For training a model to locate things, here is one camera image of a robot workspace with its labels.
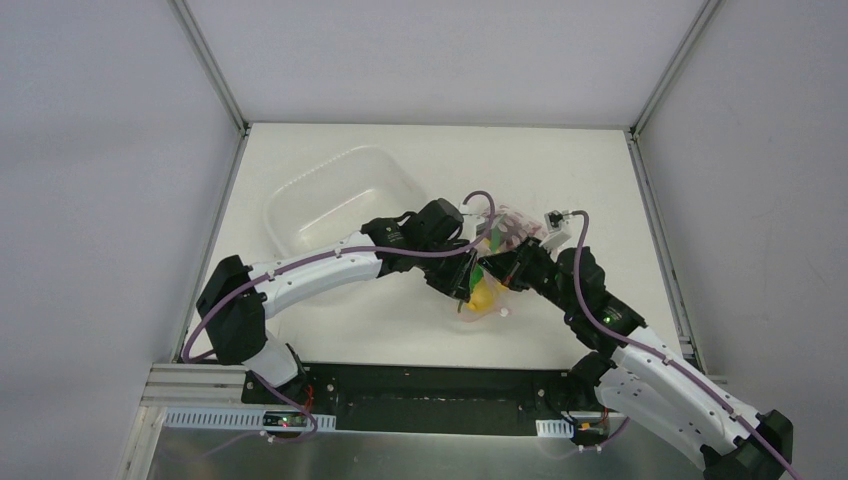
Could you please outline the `green chili pepper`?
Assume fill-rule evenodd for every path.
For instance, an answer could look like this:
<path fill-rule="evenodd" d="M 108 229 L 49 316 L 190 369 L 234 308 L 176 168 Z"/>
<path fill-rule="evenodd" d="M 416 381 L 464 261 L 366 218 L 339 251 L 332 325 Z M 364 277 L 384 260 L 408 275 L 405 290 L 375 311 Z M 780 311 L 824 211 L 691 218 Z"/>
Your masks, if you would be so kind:
<path fill-rule="evenodd" d="M 469 281 L 468 281 L 468 287 L 469 287 L 469 291 L 471 293 L 473 293 L 474 289 L 476 288 L 478 283 L 483 279 L 483 277 L 484 277 L 484 272 L 483 272 L 482 267 L 480 267 L 479 265 L 475 265 L 473 267 L 473 269 L 471 270 L 471 273 L 470 273 L 470 276 L 469 276 Z M 463 309 L 463 305 L 467 304 L 468 302 L 463 302 L 463 301 L 460 300 L 458 305 L 457 305 L 457 313 L 461 313 L 462 309 Z"/>

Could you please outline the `yellow banana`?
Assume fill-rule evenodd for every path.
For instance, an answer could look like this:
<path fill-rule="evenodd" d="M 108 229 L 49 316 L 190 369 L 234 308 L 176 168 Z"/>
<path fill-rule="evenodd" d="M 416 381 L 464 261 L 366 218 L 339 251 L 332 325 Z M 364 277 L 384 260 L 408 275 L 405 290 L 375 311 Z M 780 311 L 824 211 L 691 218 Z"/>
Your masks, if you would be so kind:
<path fill-rule="evenodd" d="M 494 231 L 486 240 L 481 243 L 481 247 L 479 249 L 479 257 L 483 258 L 499 253 L 502 249 L 502 245 L 502 235 L 498 231 Z M 490 274 L 485 268 L 481 268 L 481 270 L 483 272 L 483 278 L 494 291 L 504 292 L 507 290 L 507 288 L 503 286 L 502 283 L 498 281 L 492 274 Z"/>

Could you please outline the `yellow lemon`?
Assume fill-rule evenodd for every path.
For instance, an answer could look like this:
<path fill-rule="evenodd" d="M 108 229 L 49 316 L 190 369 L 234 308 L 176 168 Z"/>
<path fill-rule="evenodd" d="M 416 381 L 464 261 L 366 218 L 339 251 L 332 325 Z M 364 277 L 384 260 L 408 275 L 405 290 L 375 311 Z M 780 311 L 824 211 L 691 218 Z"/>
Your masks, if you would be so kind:
<path fill-rule="evenodd" d="M 473 286 L 469 300 L 464 303 L 463 308 L 474 313 L 483 314 L 495 306 L 497 298 L 497 288 L 485 280 L 480 280 Z"/>

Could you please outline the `white plastic basket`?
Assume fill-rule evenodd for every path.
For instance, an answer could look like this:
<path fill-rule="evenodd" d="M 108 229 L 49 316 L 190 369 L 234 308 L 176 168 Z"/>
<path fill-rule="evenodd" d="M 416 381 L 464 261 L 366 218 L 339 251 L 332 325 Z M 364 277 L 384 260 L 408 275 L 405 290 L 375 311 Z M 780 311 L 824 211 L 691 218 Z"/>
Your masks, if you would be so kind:
<path fill-rule="evenodd" d="M 419 183 L 386 150 L 358 146 L 279 187 L 267 197 L 262 220 L 276 250 L 292 257 L 426 202 Z"/>

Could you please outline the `red grape bunch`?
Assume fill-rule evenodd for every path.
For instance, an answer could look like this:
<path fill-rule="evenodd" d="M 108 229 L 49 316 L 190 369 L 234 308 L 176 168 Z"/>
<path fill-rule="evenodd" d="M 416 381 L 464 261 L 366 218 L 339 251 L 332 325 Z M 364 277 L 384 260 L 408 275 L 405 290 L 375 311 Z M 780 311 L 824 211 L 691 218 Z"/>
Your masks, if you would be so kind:
<path fill-rule="evenodd" d="M 502 235 L 503 245 L 499 253 L 518 247 L 527 237 L 539 233 L 543 226 L 524 213 L 509 207 L 502 207 L 496 212 L 495 221 L 490 235 L 498 231 Z"/>

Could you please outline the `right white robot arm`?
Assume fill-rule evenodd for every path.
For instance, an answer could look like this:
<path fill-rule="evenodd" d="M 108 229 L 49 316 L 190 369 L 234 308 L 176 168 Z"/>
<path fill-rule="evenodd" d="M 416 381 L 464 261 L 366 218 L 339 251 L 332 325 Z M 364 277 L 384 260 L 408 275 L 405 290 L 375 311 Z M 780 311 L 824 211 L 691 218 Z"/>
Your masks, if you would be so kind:
<path fill-rule="evenodd" d="M 761 413 L 676 354 L 611 294 L 589 248 L 556 259 L 536 238 L 480 260 L 512 291 L 532 290 L 564 313 L 590 352 L 570 371 L 569 400 L 621 413 L 686 456 L 706 479 L 778 479 L 789 472 L 793 425 Z"/>

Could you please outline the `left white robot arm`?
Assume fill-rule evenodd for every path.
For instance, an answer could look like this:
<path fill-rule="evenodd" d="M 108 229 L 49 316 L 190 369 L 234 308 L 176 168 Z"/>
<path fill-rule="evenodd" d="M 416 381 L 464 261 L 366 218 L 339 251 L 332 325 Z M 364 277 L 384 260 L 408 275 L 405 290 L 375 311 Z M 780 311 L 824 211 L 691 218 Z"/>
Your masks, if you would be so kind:
<path fill-rule="evenodd" d="M 466 240 L 466 217 L 463 208 L 439 198 L 418 212 L 375 218 L 329 246 L 288 260 L 248 265 L 238 255 L 226 257 L 196 302 L 201 322 L 189 339 L 207 334 L 209 354 L 219 364 L 246 367 L 267 382 L 279 403 L 293 404 L 304 394 L 305 378 L 293 350 L 267 331 L 267 320 L 337 287 L 413 268 L 431 288 L 469 301 L 477 246 L 493 221 L 480 221 L 478 236 Z"/>

